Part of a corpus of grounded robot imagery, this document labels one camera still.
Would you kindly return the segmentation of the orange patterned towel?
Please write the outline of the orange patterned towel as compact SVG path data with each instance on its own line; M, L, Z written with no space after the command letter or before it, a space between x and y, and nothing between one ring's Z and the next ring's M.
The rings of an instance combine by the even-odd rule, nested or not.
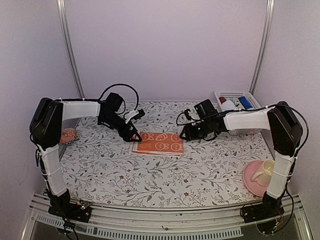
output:
M184 153L183 140L175 133L141 132L141 142L134 142L132 154L180 157Z

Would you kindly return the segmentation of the light blue terry towel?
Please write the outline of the light blue terry towel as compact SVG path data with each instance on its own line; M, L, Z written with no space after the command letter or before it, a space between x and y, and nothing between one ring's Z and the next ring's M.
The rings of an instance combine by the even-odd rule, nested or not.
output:
M238 108L236 107L236 105L234 104L234 102L230 99L224 101L222 104L222 109L223 111L229 111L229 110L237 110Z

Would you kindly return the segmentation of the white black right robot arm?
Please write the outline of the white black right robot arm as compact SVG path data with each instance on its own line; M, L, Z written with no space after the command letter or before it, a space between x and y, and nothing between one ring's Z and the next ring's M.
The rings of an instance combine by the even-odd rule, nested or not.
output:
M278 210L298 153L302 127L285 102L251 112L205 115L183 126L189 164L198 166L176 203L191 206L244 204L256 197L262 218Z

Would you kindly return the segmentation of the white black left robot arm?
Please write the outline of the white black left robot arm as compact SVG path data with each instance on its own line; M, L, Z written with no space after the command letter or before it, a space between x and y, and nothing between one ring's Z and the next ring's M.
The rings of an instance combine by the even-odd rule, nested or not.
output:
M123 102L123 98L113 92L105 100L48 97L40 100L29 126L29 137L36 146L36 162L46 181L52 214L70 217L83 210L79 203L70 202L70 193L62 176L59 146L73 142L77 136L73 129L63 130L63 122L96 117L98 125L116 130L125 142L141 142L142 137L132 121L142 118L145 112L136 107L127 113L119 113Z

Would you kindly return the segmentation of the dark red rolled towel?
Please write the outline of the dark red rolled towel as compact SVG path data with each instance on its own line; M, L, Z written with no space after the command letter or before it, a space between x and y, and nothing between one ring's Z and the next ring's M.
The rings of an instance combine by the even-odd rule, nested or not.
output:
M224 98L224 97L220 97L219 98L219 101L221 104L225 103L227 100Z

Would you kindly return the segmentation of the floral table cover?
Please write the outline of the floral table cover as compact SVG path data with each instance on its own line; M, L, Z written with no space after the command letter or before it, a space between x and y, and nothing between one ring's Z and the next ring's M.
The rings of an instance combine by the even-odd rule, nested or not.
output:
M60 160L62 176L74 200L145 208L195 208L219 206L208 202L178 204L186 191L186 180L199 167L188 163L188 143L183 155L153 156L131 153L132 144L118 132L82 118L77 138L66 147Z

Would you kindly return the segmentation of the white perforated plastic basket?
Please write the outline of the white perforated plastic basket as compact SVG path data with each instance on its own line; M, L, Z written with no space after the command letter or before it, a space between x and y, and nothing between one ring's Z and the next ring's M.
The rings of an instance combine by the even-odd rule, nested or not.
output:
M259 109L261 105L258 101L253 97L253 95L248 91L241 92L232 92L232 91L215 91L214 96L217 100L217 109L219 112L223 112L224 106L221 102L221 98L224 98L226 101L230 100L237 108L242 109ZM255 135L261 132L261 129L239 129L229 131L228 133L232 136L239 135Z

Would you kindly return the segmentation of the panda print rolled towel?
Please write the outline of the panda print rolled towel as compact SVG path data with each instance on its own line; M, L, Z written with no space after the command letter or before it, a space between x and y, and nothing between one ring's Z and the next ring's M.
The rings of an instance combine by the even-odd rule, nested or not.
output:
M242 103L240 102L240 100L236 97L232 98L232 102L234 103L235 107L237 109L244 109L244 106L242 105Z

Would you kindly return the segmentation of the dark blue rolled towel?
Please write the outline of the dark blue rolled towel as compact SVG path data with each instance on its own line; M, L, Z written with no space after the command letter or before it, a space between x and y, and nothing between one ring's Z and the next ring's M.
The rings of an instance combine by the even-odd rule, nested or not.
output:
M248 102L245 96L239 97L239 101L242 103L246 110L251 109L252 105Z

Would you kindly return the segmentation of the pink saucer plate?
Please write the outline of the pink saucer plate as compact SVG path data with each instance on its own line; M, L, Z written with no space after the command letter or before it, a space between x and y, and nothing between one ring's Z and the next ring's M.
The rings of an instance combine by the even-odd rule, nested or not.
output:
M271 181L274 160L255 160L243 170L242 178L246 188L255 196L263 197Z

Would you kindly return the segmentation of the cream ceramic mug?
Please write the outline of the cream ceramic mug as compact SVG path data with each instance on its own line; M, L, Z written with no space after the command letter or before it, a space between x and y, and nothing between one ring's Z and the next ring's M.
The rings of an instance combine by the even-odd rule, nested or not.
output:
M263 161L251 177L252 182L258 183L262 187L267 187L271 181L275 161Z

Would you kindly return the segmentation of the aluminium front rail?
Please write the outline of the aluminium front rail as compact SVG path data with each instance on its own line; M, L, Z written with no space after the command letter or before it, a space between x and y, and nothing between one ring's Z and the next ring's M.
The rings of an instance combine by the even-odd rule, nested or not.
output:
M246 222L245 207L151 209L92 204L88 222L73 228L48 212L46 195L35 194L22 228L23 240L314 240L298 195L282 199L283 214Z

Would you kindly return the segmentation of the right aluminium frame post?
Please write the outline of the right aluminium frame post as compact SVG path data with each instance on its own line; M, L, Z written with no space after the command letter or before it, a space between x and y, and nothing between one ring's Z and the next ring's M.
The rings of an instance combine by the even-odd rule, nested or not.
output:
M255 94L256 89L258 87L258 82L259 82L260 74L262 71L263 61L264 61L268 40L269 40L269 35L272 27L274 7L275 7L274 0L266 1L266 10L265 10L265 17L264 17L264 23L262 28L261 41L260 41L258 55L257 55L257 59L256 59L254 71L253 71L251 84L249 87L249 92L252 95Z

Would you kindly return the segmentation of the aluminium frame post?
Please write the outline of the aluminium frame post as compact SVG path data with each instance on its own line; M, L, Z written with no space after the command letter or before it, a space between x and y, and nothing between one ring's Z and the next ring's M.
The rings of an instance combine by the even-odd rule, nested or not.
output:
M73 51L72 39L70 35L69 25L68 25L68 17L67 17L67 9L66 9L66 1L65 0L57 0L57 10L62 30L62 36L64 38L65 48L68 56L68 61L70 64L71 73L74 79L75 88L80 98L85 97L85 92L81 83L76 58Z
M261 41L260 41L258 55L257 55L257 59L256 59L254 71L253 71L251 84L249 87L249 92L252 95L255 94L256 89L258 87L258 82L259 82L260 74L262 71L263 61L264 61L268 40L269 40L269 35L272 27L274 7L275 7L274 0L266 1L266 10L265 10L265 17L264 17L264 23L262 28Z

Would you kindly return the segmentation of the left aluminium frame post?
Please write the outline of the left aluminium frame post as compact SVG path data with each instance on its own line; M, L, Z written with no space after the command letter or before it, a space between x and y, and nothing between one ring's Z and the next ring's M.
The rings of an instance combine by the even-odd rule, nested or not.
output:
M73 51L72 39L70 35L69 25L68 25L68 17L67 17L67 9L66 9L66 1L65 0L57 0L57 10L62 30L62 36L64 38L65 48L68 56L68 61L70 64L71 73L74 79L75 88L80 98L85 97L85 92L81 83L76 58Z

